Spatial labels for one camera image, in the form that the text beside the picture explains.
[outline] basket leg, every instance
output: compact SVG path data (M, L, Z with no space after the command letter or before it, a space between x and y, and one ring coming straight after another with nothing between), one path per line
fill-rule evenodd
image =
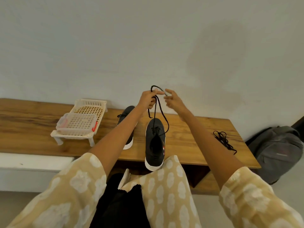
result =
M62 145L63 144L63 141L60 139L60 138L55 138L55 141L57 142L58 145Z
M89 142L90 142L90 146L93 147L95 145L95 142L94 142L94 139L93 137L92 138L89 138Z

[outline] sleeve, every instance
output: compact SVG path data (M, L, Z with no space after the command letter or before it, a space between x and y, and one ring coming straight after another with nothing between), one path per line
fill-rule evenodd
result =
M89 227L106 187L99 159L85 153L56 174L9 227Z
M223 185L219 202L236 228L303 228L301 215L247 167Z

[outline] red clip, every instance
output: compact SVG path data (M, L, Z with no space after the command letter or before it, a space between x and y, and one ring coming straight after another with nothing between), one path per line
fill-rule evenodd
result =
M95 126L92 128L92 131L95 132L98 121L96 121Z

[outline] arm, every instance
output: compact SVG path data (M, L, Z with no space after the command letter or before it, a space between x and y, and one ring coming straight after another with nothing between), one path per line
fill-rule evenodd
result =
M92 149L93 153L102 163L106 175L108 176L114 164L118 160L124 145L134 130L136 123L142 114L155 104L153 96L163 95L164 92L155 89L153 92L145 91L139 100L138 105L129 113L129 115L110 133L104 136Z
M178 95L169 89L166 91L172 96L165 96L165 102L169 108L174 109L180 118L187 123L199 149L204 155L215 180L220 189L231 175L244 165L234 157L233 153L226 149L212 136L196 117L186 108Z

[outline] black cloth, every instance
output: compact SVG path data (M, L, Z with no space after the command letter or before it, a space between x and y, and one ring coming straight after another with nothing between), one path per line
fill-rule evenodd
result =
M123 174L114 174L98 201L90 228L150 227L142 200L141 185L129 192L117 189Z

